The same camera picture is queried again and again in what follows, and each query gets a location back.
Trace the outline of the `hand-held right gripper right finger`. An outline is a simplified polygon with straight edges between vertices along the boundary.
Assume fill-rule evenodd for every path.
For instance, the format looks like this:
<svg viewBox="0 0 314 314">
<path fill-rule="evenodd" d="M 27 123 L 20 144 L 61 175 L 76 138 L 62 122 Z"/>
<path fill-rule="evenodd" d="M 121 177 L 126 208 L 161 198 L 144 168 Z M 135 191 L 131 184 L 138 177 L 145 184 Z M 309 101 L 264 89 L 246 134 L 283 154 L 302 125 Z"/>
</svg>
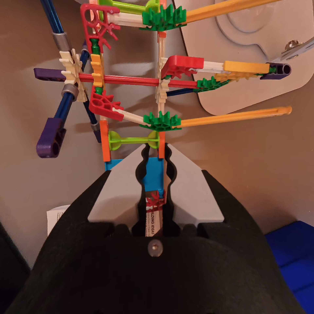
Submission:
<svg viewBox="0 0 314 314">
<path fill-rule="evenodd" d="M 163 205 L 163 235 L 178 236 L 185 225 L 223 222 L 224 216 L 202 169 L 167 143 L 165 160 L 171 182 Z"/>
</svg>

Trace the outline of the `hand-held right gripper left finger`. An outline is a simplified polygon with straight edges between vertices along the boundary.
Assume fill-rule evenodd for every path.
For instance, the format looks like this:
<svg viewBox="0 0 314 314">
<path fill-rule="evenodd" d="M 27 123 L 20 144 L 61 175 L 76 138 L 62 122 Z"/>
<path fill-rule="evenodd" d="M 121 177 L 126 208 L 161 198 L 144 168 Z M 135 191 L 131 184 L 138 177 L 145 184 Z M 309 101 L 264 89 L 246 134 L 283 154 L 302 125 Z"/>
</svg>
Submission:
<svg viewBox="0 0 314 314">
<path fill-rule="evenodd" d="M 106 171 L 108 178 L 88 216 L 89 222 L 125 224 L 134 236 L 145 235 L 146 202 L 142 178 L 149 147 L 143 144 Z"/>
</svg>

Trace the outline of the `colourful construction toy airplane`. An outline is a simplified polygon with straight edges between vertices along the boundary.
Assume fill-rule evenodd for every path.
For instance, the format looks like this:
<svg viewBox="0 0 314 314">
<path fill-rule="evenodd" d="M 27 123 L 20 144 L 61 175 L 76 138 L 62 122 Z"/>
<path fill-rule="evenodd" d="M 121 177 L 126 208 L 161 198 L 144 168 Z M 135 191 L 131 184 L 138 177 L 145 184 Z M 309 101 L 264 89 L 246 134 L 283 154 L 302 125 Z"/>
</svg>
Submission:
<svg viewBox="0 0 314 314">
<path fill-rule="evenodd" d="M 165 155 L 165 131 L 290 114 L 291 106 L 189 120 L 181 120 L 177 115 L 171 117 L 169 112 L 164 113 L 169 87 L 181 87 L 181 89 L 175 90 L 179 94 L 211 91 L 243 78 L 271 79 L 278 74 L 280 68 L 284 70 L 285 67 L 288 67 L 284 64 L 272 65 L 270 63 L 238 61 L 219 63 L 205 61 L 202 57 L 178 55 L 165 58 L 165 32 L 181 28 L 192 22 L 274 2 L 277 1 L 223 1 L 191 11 L 186 11 L 181 6 L 177 9 L 174 9 L 172 5 L 164 7 L 165 1 L 149 1 L 145 6 L 117 1 L 89 1 L 89 3 L 82 4 L 80 13 L 93 69 L 92 74 L 77 74 L 76 76 L 80 94 L 83 96 L 82 101 L 87 100 L 82 83 L 91 81 L 93 83 L 89 101 L 91 112 L 104 117 L 104 119 L 127 120 L 138 124 L 140 127 L 154 130 L 158 140 L 157 145 L 151 147 L 159 148 L 159 157 L 162 158 Z M 120 30 L 121 26 L 137 27 L 141 30 L 158 33 L 159 60 L 156 79 L 104 75 L 103 46 L 111 49 L 110 44 L 105 39 L 105 34 L 108 33 L 117 40 L 114 30 Z M 120 102 L 113 101 L 113 95 L 106 94 L 105 83 L 156 86 L 155 98 L 158 114 L 149 113 L 139 116 L 125 111 Z"/>
</svg>

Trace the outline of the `white instruction booklet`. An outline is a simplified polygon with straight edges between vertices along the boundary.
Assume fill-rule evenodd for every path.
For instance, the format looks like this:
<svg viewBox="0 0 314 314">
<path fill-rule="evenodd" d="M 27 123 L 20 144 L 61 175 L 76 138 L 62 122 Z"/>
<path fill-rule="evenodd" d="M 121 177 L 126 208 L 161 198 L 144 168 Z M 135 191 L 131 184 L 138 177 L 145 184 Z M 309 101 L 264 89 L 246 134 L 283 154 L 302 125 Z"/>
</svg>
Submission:
<svg viewBox="0 0 314 314">
<path fill-rule="evenodd" d="M 70 205 L 59 206 L 46 212 L 47 214 L 47 235 L 50 234 L 53 227 L 61 218 L 63 213 L 68 209 Z M 157 210 L 157 207 L 146 207 L 146 237 L 156 236 L 162 228 L 162 213 L 161 210 Z"/>
</svg>

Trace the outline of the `white metal stand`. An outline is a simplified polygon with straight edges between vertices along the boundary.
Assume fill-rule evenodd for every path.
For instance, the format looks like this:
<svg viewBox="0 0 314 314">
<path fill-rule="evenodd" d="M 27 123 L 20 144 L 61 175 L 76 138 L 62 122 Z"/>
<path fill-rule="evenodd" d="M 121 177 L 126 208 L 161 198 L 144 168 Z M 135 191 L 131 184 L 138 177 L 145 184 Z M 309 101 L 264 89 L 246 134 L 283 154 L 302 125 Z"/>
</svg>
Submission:
<svg viewBox="0 0 314 314">
<path fill-rule="evenodd" d="M 280 57 L 289 41 L 313 37 L 310 0 L 278 1 L 182 27 L 187 54 L 205 61 L 265 63 Z M 241 79 L 198 94 L 210 114 L 223 115 L 304 86 L 313 76 L 313 49 L 288 61 L 291 74 L 281 80 Z"/>
</svg>

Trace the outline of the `blue plastic bin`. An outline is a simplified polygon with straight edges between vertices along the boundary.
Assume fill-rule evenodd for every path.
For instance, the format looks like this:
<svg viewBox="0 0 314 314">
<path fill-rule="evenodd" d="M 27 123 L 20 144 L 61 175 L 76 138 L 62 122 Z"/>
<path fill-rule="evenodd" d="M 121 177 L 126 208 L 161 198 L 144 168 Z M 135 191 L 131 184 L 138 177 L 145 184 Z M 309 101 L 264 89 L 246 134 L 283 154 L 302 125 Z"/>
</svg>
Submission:
<svg viewBox="0 0 314 314">
<path fill-rule="evenodd" d="M 314 227 L 296 221 L 265 235 L 281 273 L 306 313 L 314 313 Z"/>
</svg>

